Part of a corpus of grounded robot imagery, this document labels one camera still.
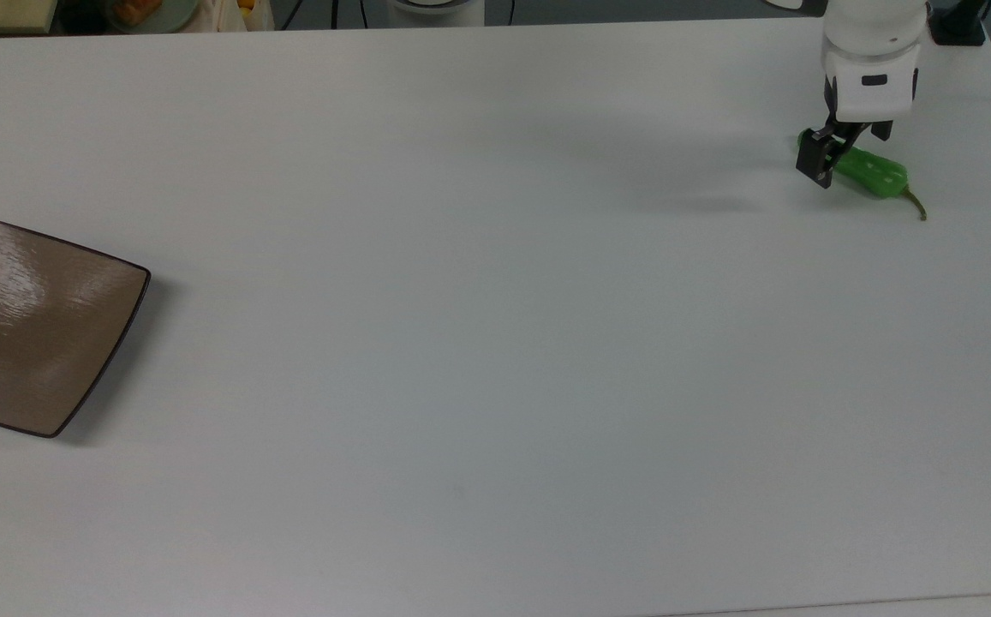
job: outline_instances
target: plate rim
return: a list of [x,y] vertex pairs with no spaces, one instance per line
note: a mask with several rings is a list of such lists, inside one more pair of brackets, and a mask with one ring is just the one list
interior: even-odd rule
[[141,27],[142,24],[147,23],[147,21],[152,19],[153,15],[149,15],[148,17],[146,17],[145,21],[139,23],[138,25],[126,25],[119,22],[118,17],[115,17],[114,11],[111,10],[111,7],[114,7],[115,3],[118,3],[118,0],[103,1],[103,17],[106,17],[107,23],[110,24],[111,27],[114,27],[115,30],[122,32],[123,34],[170,34],[179,30],[179,28],[181,27],[185,27],[185,25],[187,25],[187,22],[193,19],[194,12],[197,10],[198,4],[201,3],[201,0],[164,0],[164,1],[166,3],[186,3],[189,6],[189,11],[187,11],[187,16],[185,17],[185,19],[182,19],[181,22],[179,22],[177,25],[171,27],[170,30],[147,31],[147,32],[139,31],[138,28]]

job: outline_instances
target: floor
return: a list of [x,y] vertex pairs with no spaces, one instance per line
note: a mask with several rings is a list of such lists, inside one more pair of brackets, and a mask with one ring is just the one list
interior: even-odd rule
[[[385,0],[338,0],[338,27],[361,28],[365,4],[369,27],[386,27]],[[955,4],[936,0],[935,7]],[[293,8],[290,30],[323,30],[331,26],[331,0],[272,0],[279,27]],[[487,0],[487,25],[596,23],[663,20],[735,19],[786,16],[759,0]],[[991,34],[991,13],[986,20]]]

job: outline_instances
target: square plate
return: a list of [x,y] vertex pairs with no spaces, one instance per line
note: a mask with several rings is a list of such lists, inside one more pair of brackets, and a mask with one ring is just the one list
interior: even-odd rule
[[61,433],[126,336],[150,277],[0,222],[0,426]]

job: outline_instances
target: pepper stem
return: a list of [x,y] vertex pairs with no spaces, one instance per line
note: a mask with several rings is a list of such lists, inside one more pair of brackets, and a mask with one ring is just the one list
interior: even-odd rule
[[929,215],[925,213],[925,207],[922,206],[922,200],[917,199],[917,195],[914,195],[914,193],[910,191],[909,184],[907,184],[906,188],[903,189],[902,196],[906,199],[909,199],[910,202],[914,204],[914,206],[917,206],[918,213],[922,215],[922,221],[929,220]]

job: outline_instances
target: white container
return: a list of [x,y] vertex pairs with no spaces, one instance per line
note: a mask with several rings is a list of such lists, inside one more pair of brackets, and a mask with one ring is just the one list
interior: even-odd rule
[[482,27],[484,0],[385,0],[390,27]]

